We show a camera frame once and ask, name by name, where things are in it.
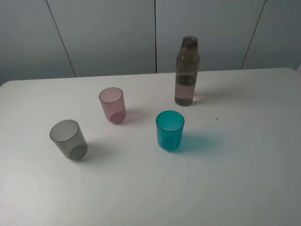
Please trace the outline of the brown translucent water bottle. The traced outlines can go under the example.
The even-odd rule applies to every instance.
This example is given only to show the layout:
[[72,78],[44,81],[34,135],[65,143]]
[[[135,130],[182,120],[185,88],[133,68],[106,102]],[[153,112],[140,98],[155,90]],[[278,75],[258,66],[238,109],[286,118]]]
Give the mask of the brown translucent water bottle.
[[176,58],[174,92],[174,101],[180,106],[192,104],[199,63],[198,39],[194,36],[184,37]]

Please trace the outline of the teal translucent cup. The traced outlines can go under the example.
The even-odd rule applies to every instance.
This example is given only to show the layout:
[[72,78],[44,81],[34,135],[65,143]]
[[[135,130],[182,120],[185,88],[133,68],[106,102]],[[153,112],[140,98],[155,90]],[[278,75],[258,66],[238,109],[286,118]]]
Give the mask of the teal translucent cup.
[[177,111],[166,110],[156,117],[158,145],[166,151],[173,152],[181,144],[185,124],[184,117]]

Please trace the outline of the pink translucent cup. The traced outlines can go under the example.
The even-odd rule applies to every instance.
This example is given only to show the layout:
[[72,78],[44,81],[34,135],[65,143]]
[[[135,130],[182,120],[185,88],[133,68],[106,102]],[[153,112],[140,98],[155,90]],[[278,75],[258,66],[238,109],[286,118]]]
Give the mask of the pink translucent cup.
[[113,123],[119,124],[126,117],[126,108],[123,91],[117,87],[106,88],[99,94],[106,119]]

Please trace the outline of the grey translucent cup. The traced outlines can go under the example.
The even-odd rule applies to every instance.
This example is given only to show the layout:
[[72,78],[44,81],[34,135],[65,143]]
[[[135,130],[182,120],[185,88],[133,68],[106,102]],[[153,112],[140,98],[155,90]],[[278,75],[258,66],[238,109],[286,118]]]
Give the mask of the grey translucent cup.
[[80,160],[87,153],[87,142],[79,124],[74,120],[64,120],[57,123],[51,129],[49,136],[62,154],[69,160]]

